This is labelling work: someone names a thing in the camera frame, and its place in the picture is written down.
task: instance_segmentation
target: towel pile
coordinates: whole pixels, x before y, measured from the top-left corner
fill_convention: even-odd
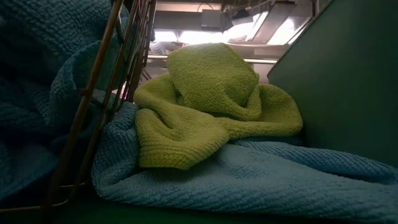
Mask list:
[[[303,121],[295,101],[226,44],[191,45],[168,56],[170,74],[140,86],[134,102],[141,167],[189,169],[230,139],[292,136]]]
[[[91,173],[102,198],[214,212],[398,222],[398,170],[348,153],[237,140],[189,170],[139,169],[137,111],[124,103],[103,130]]]
[[[0,2],[0,201],[55,167],[110,10],[109,0]],[[118,50],[114,36],[96,85],[99,100]],[[90,105],[80,142],[97,114]]]

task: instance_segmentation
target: blue towel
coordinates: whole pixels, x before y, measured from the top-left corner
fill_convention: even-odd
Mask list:
[[[0,2],[0,201],[55,167],[110,10],[109,0]],[[121,15],[124,30],[127,9]],[[96,83],[97,100],[104,97],[118,50],[114,33]],[[76,149],[84,150],[97,115],[91,104]]]
[[[398,222],[398,170],[284,142],[235,141],[190,170],[139,169],[137,106],[105,126],[92,169],[100,197],[133,205]]]

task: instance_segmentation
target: folded towel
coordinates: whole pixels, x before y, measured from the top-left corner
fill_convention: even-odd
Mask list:
[[[214,212],[398,222],[398,170],[348,153],[235,141],[190,170],[139,169],[136,111],[136,105],[124,103],[103,129],[91,173],[102,198]]]
[[[170,74],[140,86],[141,167],[189,169],[230,139],[291,136],[303,125],[294,100],[225,44],[191,45],[169,55]]]
[[[0,2],[0,200],[55,167],[110,11],[109,0]],[[121,14],[128,16],[126,9]],[[123,17],[123,29],[126,21]],[[108,87],[118,50],[115,33],[96,84],[98,100]],[[91,104],[77,149],[84,150],[97,115]]]

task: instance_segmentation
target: ceiling light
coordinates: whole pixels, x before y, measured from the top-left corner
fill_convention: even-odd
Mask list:
[[[284,45],[295,34],[294,22],[291,18],[286,21],[276,30],[275,34],[268,41],[268,45]]]
[[[220,32],[184,31],[179,41],[186,44],[218,43],[223,41],[223,34]]]
[[[201,12],[202,9],[221,10],[219,3],[158,1],[156,11]]]
[[[161,42],[175,42],[177,41],[177,36],[172,31],[156,31],[155,30],[155,40]]]
[[[237,39],[246,36],[253,29],[253,22],[232,26],[224,32],[224,36],[229,39]]]
[[[268,15],[268,11],[253,16],[254,25],[246,36],[246,41],[252,40]]]

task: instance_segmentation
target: basket wire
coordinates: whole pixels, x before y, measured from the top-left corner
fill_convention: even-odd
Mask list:
[[[95,58],[93,68],[91,70],[90,79],[87,83],[85,89],[80,90],[82,99],[80,101],[78,110],[75,114],[73,124],[70,129],[70,134],[67,143],[60,155],[59,162],[57,164],[52,178],[49,184],[49,189],[47,191],[47,196],[42,205],[31,206],[31,207],[19,207],[19,208],[7,208],[0,209],[0,213],[6,212],[21,212],[28,210],[42,210],[45,217],[48,215],[50,208],[59,207],[61,205],[66,205],[76,194],[79,187],[87,184],[87,180],[82,182],[84,178],[88,179],[88,172],[90,164],[92,164],[96,145],[98,142],[98,136],[102,130],[102,127],[113,119],[113,115],[117,112],[119,106],[124,101],[132,102],[132,96],[134,91],[138,86],[139,77],[143,66],[146,64],[146,59],[149,50],[149,42],[152,35],[152,26],[154,23],[156,0],[134,0],[130,10],[129,19],[127,22],[127,27],[125,33],[123,34],[121,29],[121,18],[120,10],[123,5],[123,0],[112,0],[112,8],[109,15],[108,23],[106,25],[101,45],[99,47],[98,53]],[[129,55],[125,57],[127,40],[129,40],[131,35],[131,29],[134,27],[133,23],[137,23],[136,31],[134,33],[134,38],[131,44],[131,48],[128,49]],[[117,37],[119,40],[119,52],[116,57],[113,72],[111,78],[109,79],[108,89],[105,94],[103,102],[94,102],[92,96],[95,89],[96,81],[100,75],[101,65],[104,61],[106,49],[110,43],[113,36],[113,31],[116,30]],[[139,43],[139,48],[134,51],[133,48]],[[120,69],[122,63],[127,64],[127,69],[123,74],[122,81],[118,85],[118,90],[113,102],[111,109],[108,109],[107,105],[112,94],[112,86],[116,81],[116,77],[120,74]],[[86,153],[81,163],[80,170],[76,175],[73,185],[60,185],[65,172],[67,171],[68,163],[71,155],[74,152],[76,140],[80,133],[80,129],[85,120],[85,115],[90,103],[95,103],[101,108],[99,113],[99,120],[96,124],[95,130],[90,138]],[[66,198],[61,203],[54,203],[54,198],[59,189],[71,189],[68,198]]]

